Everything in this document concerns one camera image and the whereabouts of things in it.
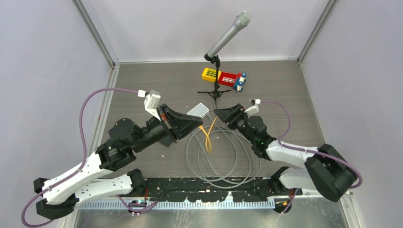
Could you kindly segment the white network switch box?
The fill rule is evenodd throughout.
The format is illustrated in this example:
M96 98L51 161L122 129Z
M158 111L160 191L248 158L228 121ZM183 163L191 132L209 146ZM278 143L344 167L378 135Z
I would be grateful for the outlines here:
M187 112L187 115L200 117L203 119L209 113L209 108L205 106L203 103L197 104L194 108Z

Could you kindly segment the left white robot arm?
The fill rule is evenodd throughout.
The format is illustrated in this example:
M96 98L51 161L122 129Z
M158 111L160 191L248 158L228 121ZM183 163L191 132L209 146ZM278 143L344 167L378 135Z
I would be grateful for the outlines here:
M140 127L128 118L118 120L109 133L109 139L97 147L84 163L62 175L34 181L34 190L42 196L36 211L47 219L62 218L87 202L114 195L145 193L147 184L139 169L110 180L95 180L109 175L136 160L135 154L161 143L169 147L203 124L202 118L178 113L163 104L157 116Z

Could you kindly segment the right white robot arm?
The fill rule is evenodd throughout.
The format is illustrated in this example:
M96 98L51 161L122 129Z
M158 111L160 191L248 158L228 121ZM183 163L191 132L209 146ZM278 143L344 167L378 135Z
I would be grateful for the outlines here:
M337 202L352 188L362 184L362 176L339 152L329 144L304 147L285 143L282 138L268 134L258 104L244 108L237 104L230 108L214 109L216 116L231 130L238 130L261 159L291 164L273 176L271 188L278 195L289 189L316 190L326 199Z

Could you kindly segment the black microphone tripod stand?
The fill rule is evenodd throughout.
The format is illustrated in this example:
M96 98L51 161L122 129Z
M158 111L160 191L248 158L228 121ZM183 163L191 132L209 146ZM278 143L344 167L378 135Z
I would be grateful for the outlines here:
M219 67L221 66L221 62L218 55L210 57L207 53L204 55L204 58L210 63L214 64L216 67L215 81L214 81L214 89L212 91L198 91L198 94L208 94L214 100L214 106L217 108L217 100L222 96L223 93L230 92L231 90L220 91L220 85L218 83L219 79Z

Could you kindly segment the colourful toy block vehicle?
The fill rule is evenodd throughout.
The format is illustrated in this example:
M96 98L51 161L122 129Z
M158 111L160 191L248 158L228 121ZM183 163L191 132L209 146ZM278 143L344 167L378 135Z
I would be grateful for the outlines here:
M206 81L216 81L216 70L211 68L205 68L201 74L201 78ZM243 91L243 86L246 83L247 73L232 74L227 72L218 72L218 84L223 86L229 86L237 92Z

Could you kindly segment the grey handheld microphone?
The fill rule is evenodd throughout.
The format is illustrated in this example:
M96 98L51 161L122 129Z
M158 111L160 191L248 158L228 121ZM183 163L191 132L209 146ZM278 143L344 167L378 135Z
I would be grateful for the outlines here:
M214 63L214 58L217 54L235 37L242 29L246 28L251 21L251 15L248 11L243 11L236 16L234 22L227 29L226 32L218 39L218 41L211 47L211 49L204 55L204 59Z

